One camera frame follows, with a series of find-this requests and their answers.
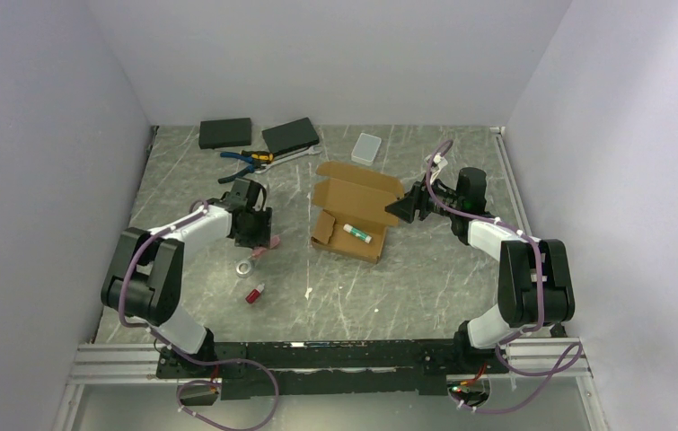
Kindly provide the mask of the pink plastic tube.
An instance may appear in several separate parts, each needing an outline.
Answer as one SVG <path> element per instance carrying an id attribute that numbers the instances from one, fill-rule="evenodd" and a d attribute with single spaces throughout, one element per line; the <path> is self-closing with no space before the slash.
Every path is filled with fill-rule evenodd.
<path id="1" fill-rule="evenodd" d="M 259 259 L 266 252 L 276 249 L 280 243 L 281 243 L 280 236 L 274 235 L 270 238 L 268 245 L 254 248 L 251 252 L 250 257 L 252 259 Z"/>

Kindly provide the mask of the green white glue stick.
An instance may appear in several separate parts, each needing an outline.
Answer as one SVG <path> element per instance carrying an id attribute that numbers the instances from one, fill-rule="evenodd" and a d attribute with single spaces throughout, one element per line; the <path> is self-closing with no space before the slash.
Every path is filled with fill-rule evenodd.
<path id="1" fill-rule="evenodd" d="M 356 228 L 354 225 L 344 224 L 343 230 L 364 243 L 370 243 L 372 241 L 372 236 L 369 233 Z"/>

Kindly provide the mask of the brown cardboard paper box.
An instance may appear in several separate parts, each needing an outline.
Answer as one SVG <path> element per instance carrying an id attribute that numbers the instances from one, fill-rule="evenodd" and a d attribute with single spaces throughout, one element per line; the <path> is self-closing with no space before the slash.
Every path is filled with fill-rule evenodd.
<path id="1" fill-rule="evenodd" d="M 320 209 L 311 234 L 312 246 L 372 264 L 383 252 L 387 229 L 399 219 L 384 211 L 404 194 L 401 181 L 395 177 L 349 163 L 329 161 L 320 164 L 321 177 L 313 188 L 312 204 Z M 344 224 L 372 236 L 364 243 L 343 230 Z"/>

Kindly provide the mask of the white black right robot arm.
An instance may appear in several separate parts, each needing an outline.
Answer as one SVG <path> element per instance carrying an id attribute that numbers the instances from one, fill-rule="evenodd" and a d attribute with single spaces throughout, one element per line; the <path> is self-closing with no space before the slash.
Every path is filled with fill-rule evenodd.
<path id="1" fill-rule="evenodd" d="M 487 348 L 520 330 L 570 321 L 576 311 L 565 244 L 503 226 L 486 209 L 486 187 L 484 171 L 462 168 L 455 188 L 425 178 L 385 208 L 406 223 L 430 214 L 445 216 L 461 243 L 498 263 L 496 304 L 466 321 L 461 331 L 467 339 L 453 347 L 453 362 L 465 373 L 486 363 Z"/>

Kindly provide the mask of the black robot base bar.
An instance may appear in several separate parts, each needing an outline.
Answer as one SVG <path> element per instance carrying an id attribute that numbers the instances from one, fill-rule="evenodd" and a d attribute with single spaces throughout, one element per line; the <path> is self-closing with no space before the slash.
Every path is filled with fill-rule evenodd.
<path id="1" fill-rule="evenodd" d="M 290 342 L 218 342 L 219 366 L 192 363 L 167 347 L 156 376 L 186 381 L 215 376 L 223 400 L 282 395 L 415 392 L 443 395 L 450 384 L 500 374 L 506 368 L 491 349 L 466 339 L 391 339 Z"/>

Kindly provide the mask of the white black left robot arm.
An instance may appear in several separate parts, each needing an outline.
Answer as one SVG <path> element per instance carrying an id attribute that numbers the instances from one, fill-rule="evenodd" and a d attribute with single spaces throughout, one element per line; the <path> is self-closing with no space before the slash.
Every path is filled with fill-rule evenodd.
<path id="1" fill-rule="evenodd" d="M 214 334 L 181 306 L 184 264 L 222 239 L 241 248 L 267 248 L 273 215 L 267 197 L 261 183 L 237 179 L 221 197 L 193 203 L 175 221 L 124 230 L 101 288 L 102 305 L 124 327 L 145 329 L 181 351 L 181 366 L 192 376 L 209 374 L 217 359 Z"/>

